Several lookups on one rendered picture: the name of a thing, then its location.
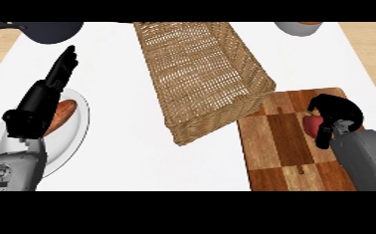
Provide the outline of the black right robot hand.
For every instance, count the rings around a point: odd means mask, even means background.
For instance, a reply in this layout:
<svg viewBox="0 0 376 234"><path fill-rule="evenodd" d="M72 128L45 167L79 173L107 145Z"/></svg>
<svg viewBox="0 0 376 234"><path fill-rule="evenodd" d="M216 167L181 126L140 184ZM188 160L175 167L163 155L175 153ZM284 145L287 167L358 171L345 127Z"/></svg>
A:
<svg viewBox="0 0 376 234"><path fill-rule="evenodd" d="M339 121L350 121L348 126L349 131L355 131L364 121L364 116L356 105L346 99L320 94L314 97L308 104L309 112L318 110L318 115L322 117L322 123L318 127L315 146L321 149L328 148L328 140L333 134L333 124Z"/></svg>

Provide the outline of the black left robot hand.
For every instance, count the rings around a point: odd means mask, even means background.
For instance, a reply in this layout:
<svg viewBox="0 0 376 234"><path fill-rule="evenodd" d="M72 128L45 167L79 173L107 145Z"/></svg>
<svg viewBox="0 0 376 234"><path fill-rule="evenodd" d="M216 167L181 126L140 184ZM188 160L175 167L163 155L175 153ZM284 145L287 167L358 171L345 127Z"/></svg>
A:
<svg viewBox="0 0 376 234"><path fill-rule="evenodd" d="M44 135L76 66L75 46L69 46L54 62L45 79L35 82L17 108L3 115L8 137L36 139Z"/></svg>

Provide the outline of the wooden cutting board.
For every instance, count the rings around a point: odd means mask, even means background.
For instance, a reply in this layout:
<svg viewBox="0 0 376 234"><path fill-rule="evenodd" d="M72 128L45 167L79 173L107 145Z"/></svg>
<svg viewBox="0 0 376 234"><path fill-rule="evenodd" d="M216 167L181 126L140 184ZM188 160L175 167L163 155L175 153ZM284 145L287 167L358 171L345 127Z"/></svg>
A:
<svg viewBox="0 0 376 234"><path fill-rule="evenodd" d="M277 92L237 121L252 191L355 190L331 149L317 148L303 132L302 118L318 94L345 98L339 88Z"/></svg>

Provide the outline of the wicker basket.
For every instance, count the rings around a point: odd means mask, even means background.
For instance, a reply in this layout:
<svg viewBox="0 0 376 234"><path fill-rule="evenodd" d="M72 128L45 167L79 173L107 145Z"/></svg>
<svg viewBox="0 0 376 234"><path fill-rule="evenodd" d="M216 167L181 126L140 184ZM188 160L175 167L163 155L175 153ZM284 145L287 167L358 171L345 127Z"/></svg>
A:
<svg viewBox="0 0 376 234"><path fill-rule="evenodd" d="M275 83L225 22L134 24L174 142L255 113Z"/></svg>

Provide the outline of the orange-brown sweet potato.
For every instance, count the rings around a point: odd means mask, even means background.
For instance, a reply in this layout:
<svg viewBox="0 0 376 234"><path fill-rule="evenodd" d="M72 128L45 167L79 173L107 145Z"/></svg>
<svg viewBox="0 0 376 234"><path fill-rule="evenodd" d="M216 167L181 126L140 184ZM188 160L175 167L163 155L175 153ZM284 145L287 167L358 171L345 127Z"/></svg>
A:
<svg viewBox="0 0 376 234"><path fill-rule="evenodd" d="M76 109L76 102L73 100L63 100L57 103L57 108L53 120L44 135L48 135L67 121Z"/></svg>

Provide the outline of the white plate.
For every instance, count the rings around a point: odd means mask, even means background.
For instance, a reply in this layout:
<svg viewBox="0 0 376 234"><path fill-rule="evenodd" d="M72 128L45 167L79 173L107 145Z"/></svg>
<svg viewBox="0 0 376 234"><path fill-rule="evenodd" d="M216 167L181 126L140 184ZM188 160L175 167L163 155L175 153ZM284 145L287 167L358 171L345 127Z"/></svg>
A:
<svg viewBox="0 0 376 234"><path fill-rule="evenodd" d="M66 89L60 100L73 100L76 108L63 125L45 136L47 163L42 177L47 177L72 158L87 135L90 126L90 107L82 95Z"/></svg>

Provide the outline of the grey bowl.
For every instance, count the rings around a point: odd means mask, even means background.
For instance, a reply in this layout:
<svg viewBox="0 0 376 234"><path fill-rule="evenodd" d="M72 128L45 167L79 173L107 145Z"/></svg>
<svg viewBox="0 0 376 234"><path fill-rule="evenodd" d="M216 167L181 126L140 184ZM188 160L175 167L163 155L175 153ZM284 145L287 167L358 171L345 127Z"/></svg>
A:
<svg viewBox="0 0 376 234"><path fill-rule="evenodd" d="M290 36L309 36L321 26L320 22L275 22L277 28Z"/></svg>

